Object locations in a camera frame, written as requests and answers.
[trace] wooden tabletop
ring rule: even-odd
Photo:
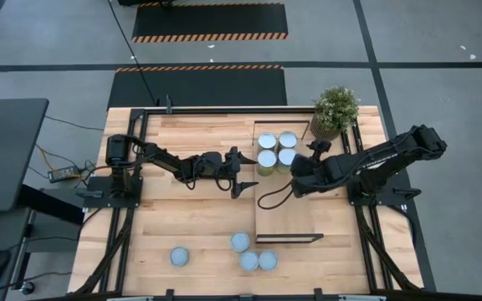
[[[98,166],[105,164],[107,137],[126,133],[130,111],[131,108],[110,109]],[[253,138],[259,131],[280,133],[302,126],[258,121],[310,119],[310,114],[152,115],[146,141],[181,158],[206,151],[226,153],[231,146],[255,158]],[[366,148],[386,140],[376,106],[362,106],[358,123]],[[349,136],[354,150],[351,130]],[[312,140],[308,131],[302,143]],[[343,148],[338,138],[325,156],[340,153]],[[108,173],[105,169],[98,171],[102,176]],[[168,288],[175,289],[176,295],[313,294],[314,288],[322,288],[328,294],[368,293],[356,217],[345,188],[309,197],[315,231],[325,234],[321,240],[312,244],[251,243],[254,251],[275,251],[279,265],[270,272],[245,272],[238,264],[238,254],[230,247],[230,236],[245,231],[254,242],[254,189],[247,189],[239,199],[232,200],[229,191],[220,191],[214,181],[198,181],[197,188],[190,191],[170,173],[152,164],[143,165],[141,174],[144,186],[133,222],[124,295],[164,295]],[[243,166],[239,180],[253,179],[254,167]],[[104,256],[111,213],[111,209],[103,209],[81,232],[69,291],[81,286]],[[380,207],[378,213],[388,253],[413,283],[422,286],[407,220],[385,207]],[[171,265],[169,253],[175,247],[189,251],[186,266]],[[380,264],[377,255],[372,254],[380,288]],[[109,289],[114,288],[117,261],[115,258],[111,265]]]

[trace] green plant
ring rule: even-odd
[[[346,87],[326,89],[315,101],[315,116],[326,130],[344,130],[358,116],[354,92]]]

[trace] concrete floor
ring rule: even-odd
[[[283,2],[290,31],[285,41],[133,44],[133,48],[142,63],[368,61],[353,0]],[[136,8],[113,4],[129,35]],[[482,62],[482,1],[361,0],[361,5],[379,62]],[[0,65],[131,63],[106,0],[6,0],[1,9]],[[473,67],[381,70],[397,132],[424,123],[449,145],[441,160],[408,169],[412,186],[423,190],[416,203],[441,292],[482,294],[482,66]],[[113,76],[114,70],[0,72],[0,98],[48,98],[48,115],[101,127]],[[310,104],[322,89],[339,84],[354,89],[362,105],[381,104],[370,69],[287,68],[285,83],[289,105]],[[46,120],[38,143],[82,165],[87,159],[96,161],[100,136],[97,131]],[[52,162],[67,166],[57,159]],[[37,152],[31,167],[47,171]],[[25,182],[51,186],[32,172]],[[67,271],[73,256],[35,254],[28,275]],[[60,296],[68,281],[68,277],[41,278],[35,282],[37,293],[28,298]],[[26,298],[13,292],[8,299]]]

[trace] plant pot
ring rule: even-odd
[[[310,131],[312,134],[314,134],[317,140],[332,141],[337,138],[337,136],[339,136],[343,130],[325,129],[319,121],[319,118],[317,118],[317,115],[314,115],[311,118]]]

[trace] potted plant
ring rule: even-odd
[[[310,130],[317,140],[334,140],[358,116],[357,99],[346,87],[326,89],[314,101],[315,113]]]

